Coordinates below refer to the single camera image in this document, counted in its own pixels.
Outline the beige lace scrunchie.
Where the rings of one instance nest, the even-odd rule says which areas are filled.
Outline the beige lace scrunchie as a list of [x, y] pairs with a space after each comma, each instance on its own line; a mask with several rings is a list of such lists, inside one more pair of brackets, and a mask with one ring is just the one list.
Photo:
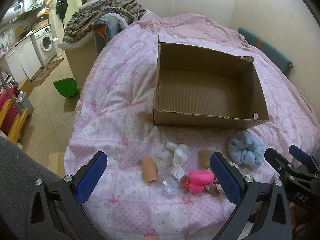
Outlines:
[[225, 196], [226, 195], [220, 184], [210, 183], [210, 184], [207, 184], [205, 186], [205, 188], [209, 194], [212, 194], [215, 196], [218, 196], [218, 195]]

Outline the light blue fluffy sock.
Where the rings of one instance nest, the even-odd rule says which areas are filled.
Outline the light blue fluffy sock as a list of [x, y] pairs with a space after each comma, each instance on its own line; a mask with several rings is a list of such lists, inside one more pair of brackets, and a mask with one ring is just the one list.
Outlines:
[[228, 153], [238, 165], [247, 165], [251, 169], [259, 168], [264, 161], [265, 145], [248, 131], [241, 132], [228, 142]]

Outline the white sock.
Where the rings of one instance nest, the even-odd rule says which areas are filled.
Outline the white sock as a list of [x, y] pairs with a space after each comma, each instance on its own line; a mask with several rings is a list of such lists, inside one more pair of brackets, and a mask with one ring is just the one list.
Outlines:
[[166, 148], [173, 152], [172, 163], [175, 166], [181, 166], [189, 158], [188, 146], [185, 144], [176, 144], [169, 141], [166, 143]]

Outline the clear plastic bag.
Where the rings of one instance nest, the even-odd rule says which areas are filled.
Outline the clear plastic bag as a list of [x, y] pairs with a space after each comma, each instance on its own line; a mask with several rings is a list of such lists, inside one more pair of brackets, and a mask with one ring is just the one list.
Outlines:
[[167, 176], [162, 180], [162, 184], [164, 186], [164, 192], [168, 198], [173, 197], [180, 190], [180, 185], [178, 181], [172, 176]]

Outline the white ice cube tray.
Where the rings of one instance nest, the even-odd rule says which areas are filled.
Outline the white ice cube tray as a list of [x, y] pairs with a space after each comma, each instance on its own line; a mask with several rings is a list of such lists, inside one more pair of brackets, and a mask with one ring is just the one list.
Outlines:
[[181, 178], [183, 176], [185, 176], [185, 170], [183, 168], [181, 168], [180, 166], [175, 166], [172, 171], [171, 174], [177, 179], [177, 180], [181, 180]]

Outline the pink patterned quilt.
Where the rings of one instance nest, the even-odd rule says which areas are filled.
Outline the pink patterned quilt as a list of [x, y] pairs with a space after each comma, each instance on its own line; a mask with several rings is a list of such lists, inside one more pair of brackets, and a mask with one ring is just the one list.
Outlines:
[[250, 132], [266, 147], [289, 158], [289, 146], [308, 154], [319, 149], [319, 122], [295, 86], [235, 30], [198, 14], [160, 17], [148, 12], [106, 45], [98, 56], [75, 110], [65, 171], [75, 173], [98, 151], [108, 166], [89, 200], [86, 215], [104, 239], [212, 239], [234, 205], [221, 194], [179, 193], [143, 180], [140, 160], [151, 156], [159, 170], [172, 163], [171, 141], [188, 146], [188, 171], [198, 168], [201, 149], [227, 155], [235, 130], [156, 127], [152, 103], [158, 42], [175, 42], [252, 56], [265, 96], [269, 121]]

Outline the teal headboard cushion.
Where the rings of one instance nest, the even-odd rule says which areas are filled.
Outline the teal headboard cushion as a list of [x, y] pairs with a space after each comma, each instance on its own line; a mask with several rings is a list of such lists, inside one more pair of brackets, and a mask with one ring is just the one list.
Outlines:
[[293, 63], [284, 54], [243, 27], [239, 27], [238, 33], [245, 38], [249, 45], [262, 51], [288, 77], [290, 70], [293, 68]]

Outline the open brown cardboard box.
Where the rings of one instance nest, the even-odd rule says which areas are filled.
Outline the open brown cardboard box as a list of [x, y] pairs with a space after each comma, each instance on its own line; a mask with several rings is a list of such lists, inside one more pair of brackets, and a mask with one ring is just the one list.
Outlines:
[[253, 57], [162, 41], [152, 113], [158, 126], [248, 129], [269, 120]]

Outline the green plastic dustpan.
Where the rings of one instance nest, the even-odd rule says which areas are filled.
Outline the green plastic dustpan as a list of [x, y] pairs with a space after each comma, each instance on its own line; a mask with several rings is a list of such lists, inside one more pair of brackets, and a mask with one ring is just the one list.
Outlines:
[[80, 92], [76, 81], [72, 77], [55, 81], [53, 85], [58, 93], [65, 98], [71, 98]]

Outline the grey trash bin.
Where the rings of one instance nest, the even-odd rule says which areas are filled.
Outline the grey trash bin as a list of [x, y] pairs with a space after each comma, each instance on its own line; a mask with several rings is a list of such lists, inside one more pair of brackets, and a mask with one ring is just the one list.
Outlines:
[[30, 100], [28, 99], [27, 93], [20, 91], [18, 94], [17, 102], [23, 109], [26, 108], [29, 110], [28, 117], [30, 117], [34, 111], [34, 108], [31, 104]]

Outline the brown door mat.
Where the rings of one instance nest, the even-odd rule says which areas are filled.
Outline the brown door mat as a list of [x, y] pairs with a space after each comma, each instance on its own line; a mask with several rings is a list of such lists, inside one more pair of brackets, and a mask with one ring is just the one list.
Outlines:
[[51, 72], [64, 60], [64, 58], [51, 61], [45, 67], [41, 68], [31, 79], [31, 83], [34, 87], [40, 86]]

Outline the white kitchen cabinets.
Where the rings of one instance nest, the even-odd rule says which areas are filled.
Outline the white kitchen cabinets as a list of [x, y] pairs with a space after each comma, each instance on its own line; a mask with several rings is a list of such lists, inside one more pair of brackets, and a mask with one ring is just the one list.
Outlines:
[[11, 74], [17, 83], [32, 79], [41, 66], [30, 36], [1, 56], [1, 71]]

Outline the white washing machine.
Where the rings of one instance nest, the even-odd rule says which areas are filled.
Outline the white washing machine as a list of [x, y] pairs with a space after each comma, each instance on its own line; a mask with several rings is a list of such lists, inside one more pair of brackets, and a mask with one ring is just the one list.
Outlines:
[[45, 67], [56, 55], [50, 25], [33, 33], [31, 35], [31, 40], [41, 63], [41, 67]]

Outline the grey fur-trimmed jacket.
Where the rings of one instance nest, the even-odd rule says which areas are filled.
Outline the grey fur-trimmed jacket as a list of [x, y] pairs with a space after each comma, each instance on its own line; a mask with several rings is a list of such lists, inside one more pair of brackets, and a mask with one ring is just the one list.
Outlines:
[[119, 32], [127, 28], [127, 22], [114, 12], [106, 14], [93, 22], [94, 40], [97, 53], [100, 54], [108, 42]]

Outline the brown patterned knit blanket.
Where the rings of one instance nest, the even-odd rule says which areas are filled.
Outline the brown patterned knit blanket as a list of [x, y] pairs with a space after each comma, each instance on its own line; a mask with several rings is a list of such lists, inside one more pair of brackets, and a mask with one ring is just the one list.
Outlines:
[[140, 20], [146, 9], [137, 0], [92, 0], [78, 7], [65, 27], [64, 46], [89, 38], [97, 20], [114, 16], [121, 30]]

